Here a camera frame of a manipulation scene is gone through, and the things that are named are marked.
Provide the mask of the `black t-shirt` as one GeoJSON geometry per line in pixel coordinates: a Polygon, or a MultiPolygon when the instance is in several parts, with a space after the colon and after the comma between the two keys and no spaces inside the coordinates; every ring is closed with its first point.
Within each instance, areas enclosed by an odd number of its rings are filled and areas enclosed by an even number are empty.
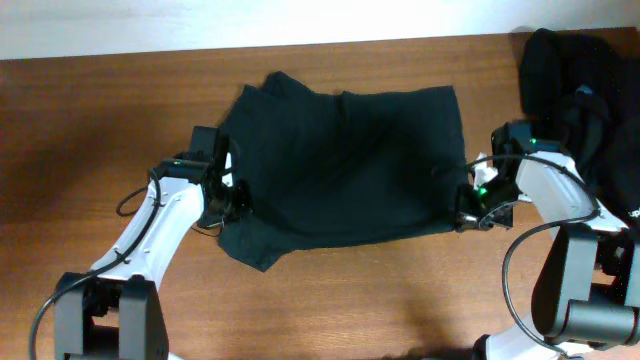
{"type": "Polygon", "coordinates": [[[219,247],[266,271],[297,250],[450,232],[467,180],[450,85],[322,94],[283,72],[246,86],[221,125],[252,209],[219,247]]]}

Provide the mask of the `pile of black clothes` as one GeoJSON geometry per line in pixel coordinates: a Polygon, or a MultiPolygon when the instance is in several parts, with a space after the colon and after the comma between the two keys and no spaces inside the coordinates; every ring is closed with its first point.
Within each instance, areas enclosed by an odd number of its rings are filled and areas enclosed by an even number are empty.
{"type": "Polygon", "coordinates": [[[519,67],[523,112],[560,142],[616,216],[639,226],[639,57],[604,39],[538,29],[519,67]]]}

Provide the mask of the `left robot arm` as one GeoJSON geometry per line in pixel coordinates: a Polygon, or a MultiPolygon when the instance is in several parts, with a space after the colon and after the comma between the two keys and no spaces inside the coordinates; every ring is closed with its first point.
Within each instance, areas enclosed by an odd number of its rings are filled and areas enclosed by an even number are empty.
{"type": "Polygon", "coordinates": [[[144,200],[110,249],[86,273],[67,272],[48,300],[57,359],[172,359],[159,299],[185,235],[222,230],[251,210],[234,177],[228,135],[194,128],[186,151],[148,172],[144,200]]]}

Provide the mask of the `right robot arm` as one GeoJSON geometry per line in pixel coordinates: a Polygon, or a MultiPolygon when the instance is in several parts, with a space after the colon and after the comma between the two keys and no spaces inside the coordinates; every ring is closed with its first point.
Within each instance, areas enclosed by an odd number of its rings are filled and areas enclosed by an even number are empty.
{"type": "Polygon", "coordinates": [[[566,130],[530,121],[491,135],[491,154],[464,165],[456,228],[487,231],[513,224],[515,205],[534,205],[542,224],[518,236],[501,265],[511,328],[484,335],[474,359],[581,359],[591,351],[639,342],[639,232],[609,210],[580,175],[582,155],[566,130]],[[528,316],[511,298],[509,268],[516,249],[547,232],[553,243],[533,289],[528,316]]]}

